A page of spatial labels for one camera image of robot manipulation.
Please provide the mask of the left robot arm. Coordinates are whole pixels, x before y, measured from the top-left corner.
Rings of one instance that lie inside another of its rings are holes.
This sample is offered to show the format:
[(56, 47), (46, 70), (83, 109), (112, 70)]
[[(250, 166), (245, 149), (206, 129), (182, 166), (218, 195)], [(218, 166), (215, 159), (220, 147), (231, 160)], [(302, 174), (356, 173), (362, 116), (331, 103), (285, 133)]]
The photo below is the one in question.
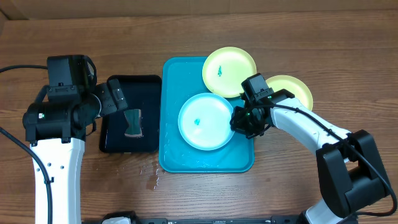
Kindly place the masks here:
[(39, 158), (35, 169), (35, 222), (81, 223), (80, 174), (87, 126), (127, 108), (117, 79), (97, 84), (86, 55), (47, 59), (47, 101), (39, 96), (24, 114), (25, 140)]

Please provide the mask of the teal plastic tray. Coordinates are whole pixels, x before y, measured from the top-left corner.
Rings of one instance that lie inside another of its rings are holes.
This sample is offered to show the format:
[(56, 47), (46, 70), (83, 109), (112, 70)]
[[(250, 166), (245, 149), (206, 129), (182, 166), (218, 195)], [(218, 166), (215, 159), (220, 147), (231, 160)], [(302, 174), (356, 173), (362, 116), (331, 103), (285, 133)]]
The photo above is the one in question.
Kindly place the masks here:
[(172, 173), (241, 173), (254, 164), (254, 140), (236, 133), (223, 147), (202, 151), (178, 129), (178, 114), (191, 97), (207, 93), (202, 79), (206, 57), (173, 57), (164, 63), (160, 105), (159, 162)]

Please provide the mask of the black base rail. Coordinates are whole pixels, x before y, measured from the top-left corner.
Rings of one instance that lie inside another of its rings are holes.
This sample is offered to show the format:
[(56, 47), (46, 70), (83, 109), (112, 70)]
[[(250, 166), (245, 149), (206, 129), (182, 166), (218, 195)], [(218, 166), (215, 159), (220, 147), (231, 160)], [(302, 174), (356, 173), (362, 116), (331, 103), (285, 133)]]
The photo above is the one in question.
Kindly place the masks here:
[(269, 218), (237, 218), (237, 219), (179, 219), (139, 218), (134, 211), (114, 212), (101, 219), (83, 220), (82, 224), (131, 223), (131, 224), (304, 224), (308, 223), (304, 214), (274, 215)]

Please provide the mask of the green scrubbing sponge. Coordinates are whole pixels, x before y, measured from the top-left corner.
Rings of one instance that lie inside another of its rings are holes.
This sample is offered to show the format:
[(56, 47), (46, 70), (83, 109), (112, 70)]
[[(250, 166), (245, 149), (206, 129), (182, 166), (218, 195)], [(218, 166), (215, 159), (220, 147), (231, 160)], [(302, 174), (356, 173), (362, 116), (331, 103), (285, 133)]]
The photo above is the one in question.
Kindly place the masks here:
[(142, 133), (142, 113), (140, 109), (126, 110), (124, 116), (127, 121), (127, 129), (124, 135), (129, 138), (141, 138)]

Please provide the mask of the light blue plate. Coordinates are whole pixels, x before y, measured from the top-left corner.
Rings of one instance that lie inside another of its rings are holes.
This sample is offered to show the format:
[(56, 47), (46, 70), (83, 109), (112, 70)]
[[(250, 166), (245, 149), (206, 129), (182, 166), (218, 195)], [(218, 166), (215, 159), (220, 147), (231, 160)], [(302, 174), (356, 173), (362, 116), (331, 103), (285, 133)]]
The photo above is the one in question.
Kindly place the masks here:
[(202, 151), (225, 146), (233, 137), (230, 120), (233, 107), (214, 93), (200, 93), (189, 98), (178, 114), (178, 129), (183, 139)]

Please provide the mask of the yellow-green plate top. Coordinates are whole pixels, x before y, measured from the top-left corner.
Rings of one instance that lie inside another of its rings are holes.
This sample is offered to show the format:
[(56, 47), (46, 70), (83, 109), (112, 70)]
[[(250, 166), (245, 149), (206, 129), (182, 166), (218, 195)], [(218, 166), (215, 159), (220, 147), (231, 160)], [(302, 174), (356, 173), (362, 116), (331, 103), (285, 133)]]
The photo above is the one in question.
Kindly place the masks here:
[(207, 57), (202, 78), (212, 93), (224, 98), (235, 98), (244, 91), (241, 83), (256, 73), (256, 63), (245, 50), (223, 47)]

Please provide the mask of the black plastic tray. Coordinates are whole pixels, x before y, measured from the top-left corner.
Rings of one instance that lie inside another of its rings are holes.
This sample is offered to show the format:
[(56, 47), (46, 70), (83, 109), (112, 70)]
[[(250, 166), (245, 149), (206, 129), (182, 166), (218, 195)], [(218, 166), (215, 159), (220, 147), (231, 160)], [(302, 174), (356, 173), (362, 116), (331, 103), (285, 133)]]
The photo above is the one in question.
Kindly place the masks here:
[[(99, 149), (104, 153), (153, 153), (159, 149), (160, 98), (162, 79), (157, 75), (113, 75), (118, 79), (128, 107), (103, 118)], [(127, 121), (124, 111), (140, 109), (141, 138), (124, 135)]]

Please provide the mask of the yellow-green plate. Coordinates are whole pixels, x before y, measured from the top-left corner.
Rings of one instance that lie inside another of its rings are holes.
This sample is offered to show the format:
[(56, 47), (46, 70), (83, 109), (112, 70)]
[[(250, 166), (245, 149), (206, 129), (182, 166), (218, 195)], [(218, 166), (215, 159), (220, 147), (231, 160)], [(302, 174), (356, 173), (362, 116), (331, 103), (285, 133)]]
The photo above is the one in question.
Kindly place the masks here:
[(224, 98), (235, 98), (244, 91), (241, 83), (256, 73), (256, 63), (245, 50), (223, 47), (207, 57), (202, 78), (212, 93)]
[(313, 96), (306, 84), (298, 78), (289, 75), (276, 75), (266, 80), (268, 87), (274, 91), (286, 89), (293, 93), (308, 110), (313, 109)]

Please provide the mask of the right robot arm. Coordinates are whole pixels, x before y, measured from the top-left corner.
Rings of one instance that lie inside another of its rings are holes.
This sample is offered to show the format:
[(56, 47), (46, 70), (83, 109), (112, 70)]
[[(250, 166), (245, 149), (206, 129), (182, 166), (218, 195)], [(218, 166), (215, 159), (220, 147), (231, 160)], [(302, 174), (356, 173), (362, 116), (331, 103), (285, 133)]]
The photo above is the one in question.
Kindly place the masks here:
[(317, 160), (322, 199), (299, 215), (272, 217), (272, 223), (357, 223), (360, 215), (387, 217), (397, 211), (397, 196), (371, 134), (352, 133), (312, 112), (312, 94), (295, 77), (265, 79), (257, 73), (241, 86), (244, 106), (233, 111), (233, 131), (252, 139), (275, 127)]

